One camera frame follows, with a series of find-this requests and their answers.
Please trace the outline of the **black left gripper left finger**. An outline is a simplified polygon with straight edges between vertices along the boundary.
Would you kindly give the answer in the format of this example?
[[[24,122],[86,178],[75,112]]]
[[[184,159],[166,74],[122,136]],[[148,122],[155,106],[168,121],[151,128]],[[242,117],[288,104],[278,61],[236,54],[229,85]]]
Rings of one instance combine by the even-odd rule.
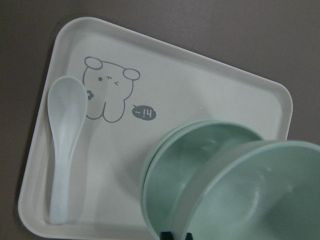
[[[170,231],[163,231],[160,233],[160,240],[174,240],[174,237]]]

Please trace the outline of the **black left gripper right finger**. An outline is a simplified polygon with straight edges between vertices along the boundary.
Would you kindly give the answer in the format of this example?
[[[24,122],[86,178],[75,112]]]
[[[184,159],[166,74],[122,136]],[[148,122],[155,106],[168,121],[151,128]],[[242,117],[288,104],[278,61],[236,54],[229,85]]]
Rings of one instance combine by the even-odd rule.
[[[193,240],[193,236],[190,232],[186,234],[185,240]]]

